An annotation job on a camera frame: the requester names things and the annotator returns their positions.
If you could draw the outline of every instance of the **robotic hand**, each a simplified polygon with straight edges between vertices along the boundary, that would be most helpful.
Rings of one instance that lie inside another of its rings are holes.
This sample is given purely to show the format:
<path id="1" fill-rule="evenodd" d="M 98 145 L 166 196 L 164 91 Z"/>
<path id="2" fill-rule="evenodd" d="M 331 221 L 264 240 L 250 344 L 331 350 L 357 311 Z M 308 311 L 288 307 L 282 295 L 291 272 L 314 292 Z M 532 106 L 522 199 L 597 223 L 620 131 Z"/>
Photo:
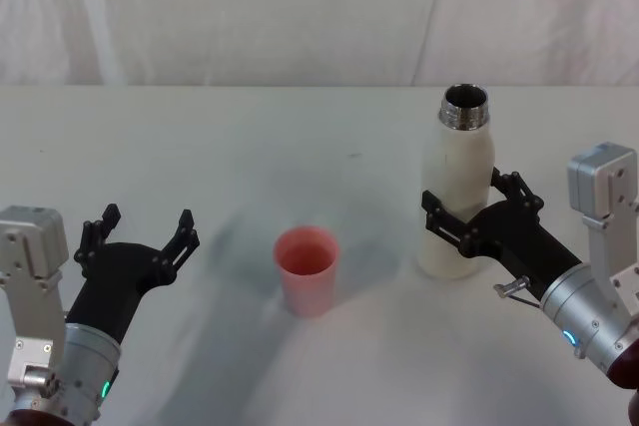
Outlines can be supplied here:
<path id="1" fill-rule="evenodd" d="M 426 229 L 465 257 L 489 256 L 516 279 L 497 284 L 502 298 L 539 307 L 574 347 L 617 386 L 639 389 L 639 263 L 637 153 L 606 143 L 568 166 L 570 205 L 589 230 L 590 263 L 572 254 L 539 224 L 543 207 L 521 176 L 495 169 L 491 185 L 505 200 L 468 223 L 448 213 L 430 192 L 422 195 Z M 527 289 L 539 301 L 515 296 Z M 629 408 L 639 426 L 639 393 Z"/>
<path id="2" fill-rule="evenodd" d="M 0 286 L 16 329 L 9 424 L 89 426 L 98 419 L 118 376 L 120 343 L 142 297 L 173 283 L 200 244 L 188 210 L 161 250 L 105 243 L 119 220 L 111 204 L 101 220 L 84 223 L 74 258 L 86 281 L 65 324 L 57 284 L 69 253 L 60 214 L 27 207 L 0 212 Z"/>

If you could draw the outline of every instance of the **white curtain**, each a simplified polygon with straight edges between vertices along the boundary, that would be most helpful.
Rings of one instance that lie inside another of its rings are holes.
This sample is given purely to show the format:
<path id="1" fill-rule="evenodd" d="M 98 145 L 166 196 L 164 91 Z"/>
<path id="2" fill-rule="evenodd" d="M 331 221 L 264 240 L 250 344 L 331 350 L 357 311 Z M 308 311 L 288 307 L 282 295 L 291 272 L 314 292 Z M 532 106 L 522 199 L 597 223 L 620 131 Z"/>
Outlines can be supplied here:
<path id="1" fill-rule="evenodd" d="M 0 83 L 639 84 L 639 0 L 0 0 Z"/>

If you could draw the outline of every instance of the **white bottle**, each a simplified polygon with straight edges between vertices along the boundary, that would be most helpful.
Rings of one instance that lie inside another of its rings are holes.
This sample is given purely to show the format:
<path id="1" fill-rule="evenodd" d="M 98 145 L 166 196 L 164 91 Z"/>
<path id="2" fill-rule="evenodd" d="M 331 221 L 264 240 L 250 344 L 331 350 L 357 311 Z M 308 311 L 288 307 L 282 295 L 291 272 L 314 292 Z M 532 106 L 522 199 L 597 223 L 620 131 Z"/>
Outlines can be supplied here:
<path id="1" fill-rule="evenodd" d="M 488 120 L 486 92 L 476 85 L 454 85 L 444 94 L 438 121 L 426 139 L 422 191 L 431 191 L 463 221 L 469 221 L 488 201 L 495 156 Z M 475 272 L 477 258 L 464 258 L 450 243 L 426 230 L 426 214 L 421 213 L 421 268 L 431 276 L 450 279 Z"/>

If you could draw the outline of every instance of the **table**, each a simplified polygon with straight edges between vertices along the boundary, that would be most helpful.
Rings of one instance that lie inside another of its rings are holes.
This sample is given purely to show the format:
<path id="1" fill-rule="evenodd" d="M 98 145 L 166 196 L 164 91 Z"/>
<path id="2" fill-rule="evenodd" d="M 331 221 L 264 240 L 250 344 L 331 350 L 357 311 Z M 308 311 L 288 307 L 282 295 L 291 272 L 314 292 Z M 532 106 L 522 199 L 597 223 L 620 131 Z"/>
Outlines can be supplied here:
<path id="1" fill-rule="evenodd" d="M 99 424 L 627 424 L 629 391 L 534 308 L 497 297 L 504 268 L 445 282 L 414 266 L 423 135 L 442 92 L 0 88 L 3 206 L 57 209 L 72 251 L 110 202 L 123 214 L 113 241 L 162 246 L 183 208 L 200 233 L 178 281 L 143 300 Z M 546 200 L 542 224 L 587 258 L 566 165 L 607 140 L 639 148 L 639 89 L 489 95 L 497 165 L 522 172 Z M 305 222 L 342 247 L 338 305 L 316 320 L 283 308 L 271 259 Z M 72 261 L 63 272 L 68 308 L 82 277 Z"/>

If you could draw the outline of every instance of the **cup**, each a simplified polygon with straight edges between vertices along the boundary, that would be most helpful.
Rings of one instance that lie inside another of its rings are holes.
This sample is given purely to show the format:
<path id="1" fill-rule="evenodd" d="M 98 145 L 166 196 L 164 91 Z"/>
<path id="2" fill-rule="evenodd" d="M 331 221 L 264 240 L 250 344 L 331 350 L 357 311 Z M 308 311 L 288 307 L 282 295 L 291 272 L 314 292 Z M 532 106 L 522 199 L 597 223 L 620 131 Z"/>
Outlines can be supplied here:
<path id="1" fill-rule="evenodd" d="M 309 225 L 290 229 L 276 241 L 273 255 L 294 314 L 317 317 L 332 307 L 339 245 L 330 231 Z"/>

